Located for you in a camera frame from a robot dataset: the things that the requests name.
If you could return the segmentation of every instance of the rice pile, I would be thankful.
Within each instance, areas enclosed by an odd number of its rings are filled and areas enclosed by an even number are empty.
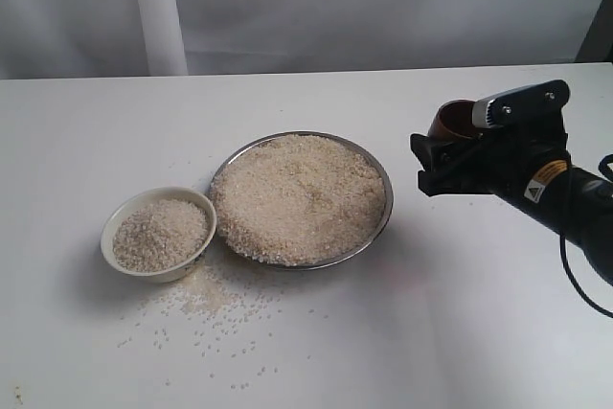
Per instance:
[[[128,270],[158,272],[192,256],[207,234],[203,210],[183,200],[159,200],[122,222],[113,252]]]
[[[299,265],[352,250],[385,207],[379,174],[331,139],[287,135],[252,148],[211,188],[218,230],[258,261]]]

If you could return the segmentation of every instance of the stainless steel bowl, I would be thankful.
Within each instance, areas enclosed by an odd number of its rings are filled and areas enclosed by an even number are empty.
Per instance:
[[[317,263],[313,263],[313,264],[282,265],[282,264],[278,264],[278,263],[269,263],[269,262],[260,262],[260,263],[263,263],[264,265],[267,265],[269,267],[280,268],[280,269],[283,269],[283,270],[314,270],[316,268],[329,267],[329,266],[335,265],[335,264],[337,264],[339,262],[346,261],[347,259],[352,258],[356,254],[361,253],[362,251],[364,251],[368,246],[370,246],[370,244],[373,241],[375,241],[375,239],[380,235],[380,233],[383,232],[383,229],[387,225],[387,222],[390,219],[390,215],[392,214],[392,205],[394,204],[394,193],[392,191],[392,183],[390,182],[390,178],[387,175],[387,172],[385,171],[385,169],[383,169],[383,167],[376,160],[376,158],[374,158],[371,155],[370,152],[368,152],[364,148],[360,147],[358,144],[352,143],[351,141],[348,141],[347,139],[343,139],[343,138],[340,138],[338,136],[334,136],[332,134],[318,133],[318,132],[315,132],[315,131],[287,131],[286,133],[272,134],[270,136],[266,136],[266,137],[261,138],[261,139],[259,139],[257,141],[249,143],[248,145],[246,145],[243,148],[240,148],[239,150],[234,152],[230,156],[230,158],[228,158],[225,162],[223,162],[223,164],[216,171],[215,175],[213,176],[213,181],[211,182],[211,184],[215,183],[216,179],[219,177],[219,175],[223,172],[223,170],[228,165],[230,165],[232,162],[236,161],[247,150],[249,150],[251,148],[254,148],[254,147],[257,147],[257,146],[261,146],[261,145],[263,145],[263,144],[265,144],[265,143],[267,143],[269,141],[272,141],[273,139],[282,138],[282,137],[290,135],[290,134],[299,135],[299,136],[319,136],[321,138],[328,138],[328,139],[331,139],[332,141],[336,141],[337,143],[342,144],[346,148],[349,148],[350,150],[353,150],[354,152],[357,152],[360,155],[362,155],[368,161],[368,163],[376,169],[376,171],[379,173],[379,176],[383,180],[383,188],[384,188],[384,191],[385,191],[385,207],[383,208],[383,214],[381,215],[381,220],[379,221],[379,223],[377,224],[377,226],[373,230],[373,232],[368,236],[366,241],[364,241],[358,247],[352,249],[349,252],[346,252],[346,253],[340,254],[338,256],[335,256],[333,258],[326,259],[326,260],[323,260],[323,261],[320,261],[320,262],[317,262]],[[257,261],[255,259],[253,259],[252,257],[246,255],[246,254],[240,254],[240,253],[237,253],[236,251],[234,251],[234,252],[236,254],[238,254],[239,256],[242,256],[242,257],[246,258],[249,261]]]

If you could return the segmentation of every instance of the robotic arm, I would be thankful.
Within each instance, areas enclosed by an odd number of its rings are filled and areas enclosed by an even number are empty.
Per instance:
[[[590,306],[613,317],[583,293],[566,261],[568,239],[613,284],[613,155],[599,166],[608,180],[572,165],[561,113],[569,98],[566,82],[552,80],[448,102],[427,136],[411,135],[411,150],[428,196],[493,193],[558,233],[571,283]]]

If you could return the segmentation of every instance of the tabletop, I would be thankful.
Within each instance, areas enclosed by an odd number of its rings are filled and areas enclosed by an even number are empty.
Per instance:
[[[0,407],[613,407],[613,322],[567,281],[556,236],[495,196],[426,197],[409,149],[444,102],[552,79],[571,88],[574,161],[596,171],[613,148],[610,64],[0,81]],[[171,285],[105,264],[124,200],[205,191],[237,148],[302,129],[388,172],[395,207],[367,251],[287,273],[217,242]]]

